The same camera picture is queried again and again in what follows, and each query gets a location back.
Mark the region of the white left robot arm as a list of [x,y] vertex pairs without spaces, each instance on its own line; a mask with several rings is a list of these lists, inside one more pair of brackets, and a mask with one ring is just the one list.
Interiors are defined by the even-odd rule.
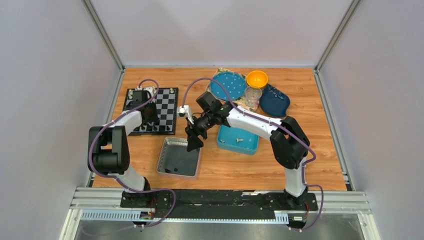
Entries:
[[153,190],[148,180],[130,165],[128,135],[142,124],[140,109],[153,102],[155,87],[148,87],[150,98],[137,107],[123,111],[120,116],[103,126],[93,126],[88,132],[87,165],[97,176],[111,178],[124,188],[124,197],[133,195],[138,206],[148,207],[153,201]]

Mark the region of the silver metal tray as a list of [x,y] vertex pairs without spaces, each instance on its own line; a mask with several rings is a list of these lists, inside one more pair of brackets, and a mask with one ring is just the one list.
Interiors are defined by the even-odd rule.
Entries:
[[195,180],[199,174],[202,150],[187,152],[185,138],[167,136],[160,151],[156,172],[166,177]]

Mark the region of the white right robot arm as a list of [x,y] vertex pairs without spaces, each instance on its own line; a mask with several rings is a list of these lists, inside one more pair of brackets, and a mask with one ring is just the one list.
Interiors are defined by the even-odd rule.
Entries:
[[202,108],[200,117],[194,117],[189,105],[178,107],[180,117],[187,120],[187,151],[200,149],[208,138],[207,131],[214,126],[227,126],[253,133],[270,142],[275,160],[284,168],[285,203],[293,210],[305,203],[304,164],[310,142],[293,117],[286,119],[265,117],[237,106],[231,100],[222,103],[211,92],[196,99]]

